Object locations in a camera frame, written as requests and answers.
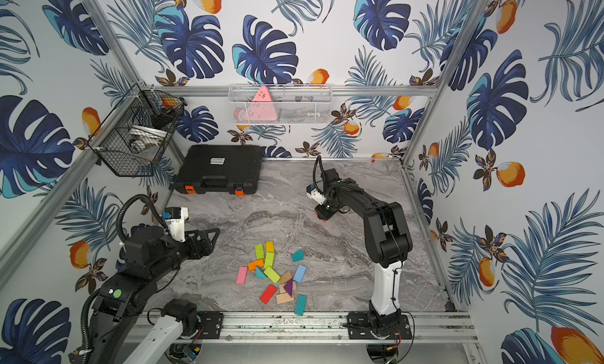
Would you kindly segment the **yellow block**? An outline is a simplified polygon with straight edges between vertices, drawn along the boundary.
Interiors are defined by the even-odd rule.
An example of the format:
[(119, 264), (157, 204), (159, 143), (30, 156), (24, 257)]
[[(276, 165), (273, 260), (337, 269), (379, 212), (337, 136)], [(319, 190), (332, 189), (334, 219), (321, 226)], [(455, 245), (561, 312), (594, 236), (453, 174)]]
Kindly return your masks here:
[(275, 247), (273, 242), (267, 242), (267, 244), (265, 244), (265, 249), (267, 254), (275, 254)]

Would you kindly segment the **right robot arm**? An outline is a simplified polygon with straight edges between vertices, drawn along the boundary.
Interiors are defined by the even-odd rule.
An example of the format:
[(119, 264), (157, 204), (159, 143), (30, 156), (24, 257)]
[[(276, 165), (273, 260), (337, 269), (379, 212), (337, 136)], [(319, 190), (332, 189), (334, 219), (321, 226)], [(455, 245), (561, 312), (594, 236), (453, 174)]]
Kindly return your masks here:
[(316, 157), (306, 194), (317, 203), (315, 212), (322, 221), (345, 209), (363, 220), (365, 249), (374, 264), (374, 290), (365, 319), (349, 324), (348, 328), (371, 333), (377, 339), (401, 337), (405, 320), (400, 306), (400, 284), (404, 263), (413, 249), (402, 206), (379, 200), (353, 179), (341, 178), (333, 168), (325, 169), (321, 156)]

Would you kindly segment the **orange block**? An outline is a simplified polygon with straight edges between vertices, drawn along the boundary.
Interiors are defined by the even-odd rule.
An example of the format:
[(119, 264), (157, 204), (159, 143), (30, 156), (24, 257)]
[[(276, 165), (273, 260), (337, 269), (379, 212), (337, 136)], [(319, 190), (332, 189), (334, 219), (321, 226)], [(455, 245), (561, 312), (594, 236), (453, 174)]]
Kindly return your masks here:
[(251, 263), (248, 264), (248, 270), (250, 272), (254, 272), (257, 268), (262, 269), (264, 267), (264, 260), (263, 259), (259, 259), (259, 260), (255, 260)]

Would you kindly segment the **lime green block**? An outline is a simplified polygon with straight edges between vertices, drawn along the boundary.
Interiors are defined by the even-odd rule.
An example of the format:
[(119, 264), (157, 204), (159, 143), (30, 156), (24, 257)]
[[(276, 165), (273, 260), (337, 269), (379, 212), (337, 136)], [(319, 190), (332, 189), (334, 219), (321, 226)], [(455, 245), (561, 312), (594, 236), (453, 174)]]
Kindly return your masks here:
[(278, 274), (271, 266), (267, 266), (264, 269), (264, 275), (275, 284), (278, 284), (280, 282), (281, 275)]

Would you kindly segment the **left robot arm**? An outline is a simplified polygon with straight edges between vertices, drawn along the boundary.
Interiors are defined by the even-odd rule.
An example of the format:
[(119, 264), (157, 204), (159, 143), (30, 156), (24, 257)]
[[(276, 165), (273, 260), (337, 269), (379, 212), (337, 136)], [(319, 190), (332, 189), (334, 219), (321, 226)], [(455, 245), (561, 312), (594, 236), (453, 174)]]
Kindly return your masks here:
[[(138, 228), (126, 235), (122, 228), (127, 210), (143, 202), (158, 224)], [(186, 230), (182, 208), (159, 213), (150, 197), (137, 194), (128, 199), (116, 216), (116, 230), (126, 250), (124, 269), (93, 291), (80, 314), (83, 363), (114, 363), (125, 338), (143, 313), (149, 299), (159, 293), (157, 283), (178, 272), (187, 260), (200, 260), (214, 251), (220, 229)]]

